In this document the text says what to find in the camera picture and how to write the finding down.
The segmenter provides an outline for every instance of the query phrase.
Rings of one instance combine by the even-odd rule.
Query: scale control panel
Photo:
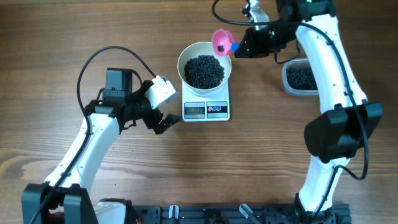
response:
[[[226,121],[229,120],[227,101],[185,102],[184,121]]]

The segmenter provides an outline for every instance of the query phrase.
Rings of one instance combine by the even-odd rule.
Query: wooden table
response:
[[[224,17],[241,19],[244,1],[222,1]],[[107,45],[139,54],[181,89],[177,59],[188,45],[245,27],[211,15],[212,1],[0,6],[0,223],[20,223],[21,193],[60,162],[81,126],[76,81],[86,59]],[[262,1],[276,19],[275,1]],[[382,104],[370,139],[370,168],[358,182],[343,174],[334,202],[349,203],[354,223],[396,223],[398,217],[397,1],[336,1],[351,66],[369,100]],[[280,59],[295,54],[294,43]],[[310,161],[303,129],[320,114],[317,97],[286,95],[273,56],[232,58],[231,120],[180,122],[156,136],[142,121],[111,146],[91,199],[127,198],[139,205],[292,203]],[[125,52],[99,55],[84,74],[84,103],[104,86],[107,67],[145,68]],[[163,104],[181,114],[181,95]],[[360,173],[363,150],[349,164]]]

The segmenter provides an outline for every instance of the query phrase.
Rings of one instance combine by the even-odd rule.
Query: bowl of black beans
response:
[[[293,96],[318,95],[318,87],[308,59],[287,62],[282,70],[285,92]]]
[[[211,42],[188,46],[178,58],[178,74],[191,91],[211,95],[220,90],[231,74],[229,56],[219,57]]]

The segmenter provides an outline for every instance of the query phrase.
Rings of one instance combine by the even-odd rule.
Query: kitchen scale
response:
[[[187,122],[229,120],[228,81],[217,90],[205,94],[194,92],[182,82],[182,114]]]

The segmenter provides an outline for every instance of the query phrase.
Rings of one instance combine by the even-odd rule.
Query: clear container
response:
[[[318,90],[296,90],[287,82],[287,69],[289,68],[311,68],[310,61],[307,58],[295,59],[287,62],[282,69],[282,80],[284,82],[285,92],[292,96],[316,96],[319,95]]]

